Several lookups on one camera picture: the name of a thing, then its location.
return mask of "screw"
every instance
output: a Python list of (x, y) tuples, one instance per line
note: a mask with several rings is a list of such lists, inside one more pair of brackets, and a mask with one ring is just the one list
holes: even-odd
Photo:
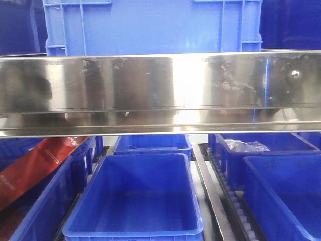
[(300, 72), (298, 70), (293, 70), (292, 77), (293, 79), (298, 79), (300, 77)]

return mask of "clear plastic bag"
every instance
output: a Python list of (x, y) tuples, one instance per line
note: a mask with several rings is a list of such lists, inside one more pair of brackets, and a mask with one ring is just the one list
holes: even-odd
[(254, 141), (243, 142), (241, 140), (224, 139), (232, 152), (269, 152), (270, 149), (266, 145)]

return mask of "stainless steel shelf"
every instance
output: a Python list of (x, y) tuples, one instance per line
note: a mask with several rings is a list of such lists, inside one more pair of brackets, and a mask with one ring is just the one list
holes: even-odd
[(0, 137), (321, 130), (321, 51), (0, 58)]

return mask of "red printed label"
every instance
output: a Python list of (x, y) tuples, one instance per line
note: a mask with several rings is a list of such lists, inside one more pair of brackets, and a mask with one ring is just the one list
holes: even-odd
[(53, 172), (87, 138), (45, 138), (1, 171), (0, 211)]

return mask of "blue plastic crate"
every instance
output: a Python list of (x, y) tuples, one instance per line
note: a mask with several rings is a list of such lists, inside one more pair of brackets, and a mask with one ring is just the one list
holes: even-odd
[(321, 49), (319, 0), (264, 0), (261, 34), (264, 48)]
[(0, 0), (0, 55), (45, 52), (46, 38), (41, 0)]
[(63, 234), (66, 241), (197, 241), (202, 230), (186, 155), (112, 155), (99, 164)]
[(49, 56), (260, 51), (262, 0), (44, 0)]
[[(0, 157), (0, 170), (28, 152), (29, 148), (34, 147), (39, 141), (41, 140), (36, 141), (36, 138), (0, 140), (0, 152), (7, 148), (7, 144), (12, 144), (12, 152)], [(18, 208), (21, 214), (26, 216), (10, 241), (52, 240), (75, 196), (87, 185), (86, 163), (91, 163), (95, 155), (100, 156), (101, 146), (102, 137), (90, 137), (57, 171), (12, 204), (12, 207)]]
[(269, 241), (321, 241), (321, 155), (245, 158), (244, 199)]
[[(3, 159), (0, 159), (1, 169), (13, 161), (14, 159), (7, 159), (6, 165), (3, 165)], [(14, 209), (16, 215), (25, 216), (10, 241), (51, 241), (53, 239), (77, 195), (76, 187), (72, 182), (71, 164), (74, 161), (70, 156), (58, 170), (8, 207)]]
[(300, 132), (298, 133), (298, 135), (303, 137), (316, 147), (321, 147), (321, 132)]
[(0, 158), (19, 158), (42, 140), (43, 138), (0, 139)]
[(99, 158), (102, 147), (102, 137), (93, 136), (73, 152), (73, 158), (78, 160), (72, 164), (74, 183), (78, 186), (78, 192), (83, 192), (87, 186), (88, 174), (93, 173), (93, 162)]
[(118, 137), (113, 152), (125, 154), (184, 153), (191, 160), (192, 145), (188, 135), (125, 135)]
[(104, 148), (104, 141), (102, 136), (96, 136), (96, 148), (94, 153), (93, 163), (97, 163)]
[[(243, 190), (245, 184), (246, 156), (318, 154), (321, 150), (295, 133), (236, 133), (216, 134), (221, 146), (222, 171), (226, 172), (227, 182), (232, 190)], [(270, 149), (269, 152), (233, 152), (224, 139), (244, 142), (258, 141)]]

